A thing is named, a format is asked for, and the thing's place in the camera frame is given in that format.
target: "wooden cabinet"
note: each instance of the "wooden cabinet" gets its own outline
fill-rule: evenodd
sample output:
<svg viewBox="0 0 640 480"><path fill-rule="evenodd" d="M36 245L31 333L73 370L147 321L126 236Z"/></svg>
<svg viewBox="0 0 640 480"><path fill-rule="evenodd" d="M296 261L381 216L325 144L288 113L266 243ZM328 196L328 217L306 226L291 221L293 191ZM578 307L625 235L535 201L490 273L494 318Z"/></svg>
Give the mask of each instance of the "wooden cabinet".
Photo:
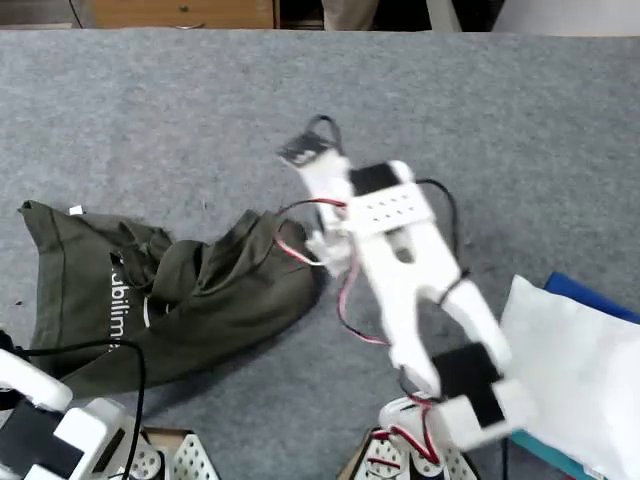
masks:
<svg viewBox="0 0 640 480"><path fill-rule="evenodd" d="M273 0L93 0L100 28L275 28Z"/></svg>

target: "cable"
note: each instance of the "cable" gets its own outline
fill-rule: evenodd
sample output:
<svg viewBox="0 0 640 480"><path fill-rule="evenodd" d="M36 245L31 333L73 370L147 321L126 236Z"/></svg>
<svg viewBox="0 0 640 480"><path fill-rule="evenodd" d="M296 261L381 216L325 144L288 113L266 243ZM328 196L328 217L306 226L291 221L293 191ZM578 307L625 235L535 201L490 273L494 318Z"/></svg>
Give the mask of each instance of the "cable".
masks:
<svg viewBox="0 0 640 480"><path fill-rule="evenodd" d="M509 480L509 439L503 438L500 442L502 451L502 480Z"/></svg>
<svg viewBox="0 0 640 480"><path fill-rule="evenodd" d="M456 261L460 260L460 217L458 215L458 204L456 202L455 197L449 191L447 187L445 187L438 180L433 178L421 178L420 180L416 180L418 185L433 185L437 189L439 189L442 193L447 197L447 201L449 202L449 208L451 210L451 249L453 250L453 256L456 258Z"/></svg>
<svg viewBox="0 0 640 480"><path fill-rule="evenodd" d="M305 205L308 203L324 203L324 204L333 205L334 207L340 207L340 208L344 208L346 206L346 203L341 202L340 200L333 200L331 198L311 198L308 200L300 200L298 202L292 203L291 205L287 205L286 207L280 209L280 211L276 212L276 217L280 217L284 215L292 208L298 207L300 205ZM324 263L311 260L307 256L298 252L296 249L287 245L284 239L282 238L282 235L280 235L279 230L273 235L273 240L286 254L300 260L302 263L306 263L307 265L311 265L312 267L324 266Z"/></svg>
<svg viewBox="0 0 640 480"><path fill-rule="evenodd" d="M344 149L342 148L342 134L340 133L340 127L336 121L328 115L315 115L309 123L307 123L307 128L305 128L305 132L313 132L313 129L320 122L326 122L329 124L329 129L331 130L331 135L333 136L333 146L336 147L338 153L344 156Z"/></svg>
<svg viewBox="0 0 640 480"><path fill-rule="evenodd" d="M144 352L142 348L129 340L122 340L118 338L110 338L108 340L95 340L92 342L78 343L75 345L68 345L66 347L59 348L42 348L35 350L24 350L25 355L28 357L44 357L48 355L59 355L62 353L74 352L77 350L84 350L85 348L98 347L102 345L121 345L135 350L138 356L138 365L140 369L140 386L138 388L138 402L136 405L136 414L133 424L133 438L131 439L131 448L129 450L129 457L122 473L122 478L128 479L131 474L131 467L136 455L136 448L138 447L138 436L140 435L140 426L142 423L142 408L144 406L144 389L147 383L147 366L144 358Z"/></svg>
<svg viewBox="0 0 640 480"><path fill-rule="evenodd" d="M407 375L406 375L405 367L403 365L398 370L398 384L400 385L400 390L402 390L402 393L404 393L406 397L409 400L411 400L413 403L416 403L423 407L431 408L433 406L433 401L418 397L417 395L411 393L404 382L406 378L407 378Z"/></svg>
<svg viewBox="0 0 640 480"><path fill-rule="evenodd" d="M458 214L458 204L455 197L447 187L433 178L422 178L420 180L416 180L416 183L418 185L433 185L447 197L447 201L449 202L449 209L451 210L451 250L453 251L453 256L456 259L456 262L460 263L460 216ZM447 287L445 292L438 300L438 307L442 308L442 305L444 305L444 302L447 300L449 294L453 290L455 290L463 280L466 280L466 278L470 274L471 271L468 268L462 269L462 271L460 272L460 276L456 280L454 280L451 285L449 285L449 287Z"/></svg>
<svg viewBox="0 0 640 480"><path fill-rule="evenodd" d="M73 0L69 0L69 7L71 7L71 12L73 13L73 16L76 19L76 22L78 22L78 26L81 29L84 29L84 26L82 25L82 22L80 21L80 16L78 15L78 11L76 10L76 6L73 4Z"/></svg>
<svg viewBox="0 0 640 480"><path fill-rule="evenodd" d="M384 345L389 346L389 342L386 340L382 340L380 338L374 337L372 335L367 335L365 333L356 330L352 327L347 321L347 300L349 299L349 292L351 291L351 287L353 287L356 279L358 278L358 274L360 273L360 263L358 262L358 257L355 253L351 255L351 267L349 268L349 273L342 284L342 288L340 288L340 293L338 294L338 318L342 322L342 325L351 333L353 333L356 337L366 343L371 343L373 345Z"/></svg>
<svg viewBox="0 0 640 480"><path fill-rule="evenodd" d="M400 465L399 463L390 462L389 460L385 460L384 458L369 457L367 458L367 462L379 463L380 465L384 465L385 467L397 468L398 470L402 468L402 465Z"/></svg>

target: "white tag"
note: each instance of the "white tag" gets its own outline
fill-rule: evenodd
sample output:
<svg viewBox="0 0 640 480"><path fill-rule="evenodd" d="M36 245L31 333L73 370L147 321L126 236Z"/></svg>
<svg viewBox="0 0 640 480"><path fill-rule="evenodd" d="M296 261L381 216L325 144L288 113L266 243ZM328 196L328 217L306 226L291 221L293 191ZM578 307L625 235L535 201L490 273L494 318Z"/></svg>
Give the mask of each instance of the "white tag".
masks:
<svg viewBox="0 0 640 480"><path fill-rule="evenodd" d="M82 215L82 214L84 214L82 205L76 205L75 207L71 207L69 209L69 215Z"/></svg>

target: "red wire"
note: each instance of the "red wire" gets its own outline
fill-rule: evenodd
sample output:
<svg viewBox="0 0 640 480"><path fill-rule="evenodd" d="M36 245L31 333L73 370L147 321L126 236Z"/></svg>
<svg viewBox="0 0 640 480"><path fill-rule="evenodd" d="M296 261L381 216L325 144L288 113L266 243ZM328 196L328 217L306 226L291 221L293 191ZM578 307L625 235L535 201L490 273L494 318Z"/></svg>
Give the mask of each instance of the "red wire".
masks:
<svg viewBox="0 0 640 480"><path fill-rule="evenodd" d="M298 207L300 205L305 205L308 203L325 203L325 204L333 205L334 207L340 207L340 208L344 208L346 206L346 203L340 200L334 200L332 198L311 198L308 200L300 200L298 202L294 202L291 205L288 205L282 208L280 211L276 213L276 217L284 215L286 212L288 212L292 208ZM324 265L322 262L316 262L314 260L311 260L310 258L304 256L302 253L298 252L294 248L287 245L284 239L282 238L282 235L280 235L280 231L277 231L273 235L273 240L275 241L276 245L278 245L287 255L301 261L302 263L306 263L307 265L311 265L313 267L320 267Z"/></svg>
<svg viewBox="0 0 640 480"><path fill-rule="evenodd" d="M407 443L411 445L413 448L415 448L420 455L422 455L424 458L427 459L429 463L432 463L434 465L440 465L440 459L438 458L438 454L435 452L435 449L433 448L433 444L431 443L431 440L428 439L428 436L425 437L427 438L426 449L425 449L422 445L420 445L420 442L418 442L409 432L407 432L405 429L401 427L398 427L397 425L391 426L391 433L395 435L400 435L402 438L404 438L407 441Z"/></svg>
<svg viewBox="0 0 640 480"><path fill-rule="evenodd" d="M384 458L377 457L369 457L367 458L367 462L371 463L379 463L380 465L385 465L387 467L400 469L401 465L399 463L390 462L389 460L385 460Z"/></svg>
<svg viewBox="0 0 640 480"><path fill-rule="evenodd" d="M385 345L389 346L389 342L382 340L380 338L374 337L372 335L367 335L365 333L356 330L354 327L349 325L347 321L347 300L349 299L349 292L351 291L351 287L355 283L358 278L358 274L360 273L360 264L358 262L358 258L355 253L351 255L351 267L349 268L349 273L347 274L347 278L345 278L344 284L340 289L340 293L338 294L338 318L342 322L342 325L349 330L352 334L358 337L363 342L371 343L373 345Z"/></svg>

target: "perforated metal bracket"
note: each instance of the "perforated metal bracket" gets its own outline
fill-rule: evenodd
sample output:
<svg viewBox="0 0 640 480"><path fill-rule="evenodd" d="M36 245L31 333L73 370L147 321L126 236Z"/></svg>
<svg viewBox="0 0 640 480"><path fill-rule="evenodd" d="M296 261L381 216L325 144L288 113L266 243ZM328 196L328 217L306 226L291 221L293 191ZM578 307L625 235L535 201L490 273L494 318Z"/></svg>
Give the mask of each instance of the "perforated metal bracket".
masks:
<svg viewBox="0 0 640 480"><path fill-rule="evenodd" d="M418 222L435 222L433 210L415 183L403 183L354 197L349 201L347 212L348 229L359 238Z"/></svg>
<svg viewBox="0 0 640 480"><path fill-rule="evenodd" d="M176 452L172 480L220 480L197 435L187 435Z"/></svg>
<svg viewBox="0 0 640 480"><path fill-rule="evenodd" d="M401 467L398 469L370 462L371 458L396 463ZM415 450L412 450L411 453L402 452L388 440L372 439L367 452L362 457L362 462L358 465L352 478L353 480L427 480L431 478L479 480L459 451L454 449L443 450L441 458L444 460L444 465L433 465ZM413 463L413 468L409 468L409 461Z"/></svg>

